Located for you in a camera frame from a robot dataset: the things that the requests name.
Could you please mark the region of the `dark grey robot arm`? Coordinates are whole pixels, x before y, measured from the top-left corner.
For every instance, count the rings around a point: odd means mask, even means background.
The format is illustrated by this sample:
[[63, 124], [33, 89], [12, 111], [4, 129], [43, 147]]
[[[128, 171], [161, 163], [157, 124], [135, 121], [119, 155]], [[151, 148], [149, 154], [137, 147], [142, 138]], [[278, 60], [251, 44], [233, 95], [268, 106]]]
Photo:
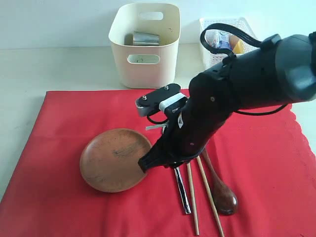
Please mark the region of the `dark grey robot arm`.
[[146, 116], [166, 115], [166, 128], [150, 151], [139, 159], [143, 171], [176, 168], [196, 158], [209, 138], [233, 114], [252, 115], [257, 108], [312, 101], [316, 97], [316, 39], [274, 35], [256, 50], [199, 73], [183, 95], [177, 84], [137, 100]]

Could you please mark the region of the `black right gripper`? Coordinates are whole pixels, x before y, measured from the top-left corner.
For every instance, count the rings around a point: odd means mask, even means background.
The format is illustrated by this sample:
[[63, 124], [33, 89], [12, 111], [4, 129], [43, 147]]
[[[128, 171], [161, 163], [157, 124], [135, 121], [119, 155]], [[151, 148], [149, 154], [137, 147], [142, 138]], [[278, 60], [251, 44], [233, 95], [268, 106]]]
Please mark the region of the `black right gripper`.
[[199, 155], [209, 138], [233, 111], [241, 108], [244, 76], [236, 72], [204, 71], [189, 84], [189, 98], [178, 107], [168, 106], [167, 130], [138, 165], [143, 172], [170, 165], [175, 169]]

